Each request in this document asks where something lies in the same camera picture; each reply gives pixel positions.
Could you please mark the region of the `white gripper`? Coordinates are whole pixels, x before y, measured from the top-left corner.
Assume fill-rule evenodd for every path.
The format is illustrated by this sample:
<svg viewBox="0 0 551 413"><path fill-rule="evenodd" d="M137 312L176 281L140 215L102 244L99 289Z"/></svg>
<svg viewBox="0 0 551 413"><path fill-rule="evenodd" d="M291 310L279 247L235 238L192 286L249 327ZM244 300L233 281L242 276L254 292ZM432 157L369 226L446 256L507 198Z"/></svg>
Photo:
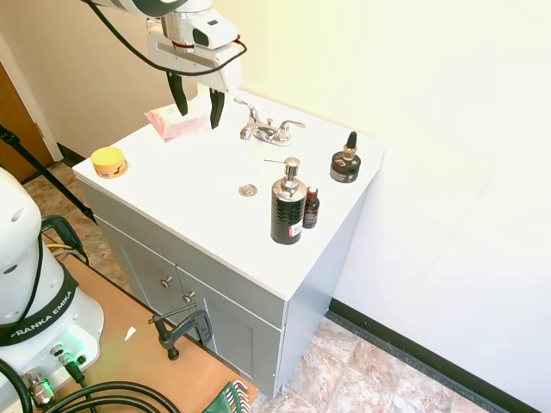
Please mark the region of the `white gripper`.
<svg viewBox="0 0 551 413"><path fill-rule="evenodd" d="M233 43L211 50L203 46L195 46L193 51L185 51L176 46L172 40L163 34L160 21L148 19L146 21L148 39L147 49L149 59L164 68L190 73L204 72L216 69L207 75L195 76L195 81L208 86L211 102L210 125L214 130L218 127L225 104L225 93L233 92L241 85L241 60L234 59L228 65L221 67L225 62L235 57L241 48ZM188 101L180 75L167 72L167 82L170 87L174 103L181 116L189 112Z"/></svg>

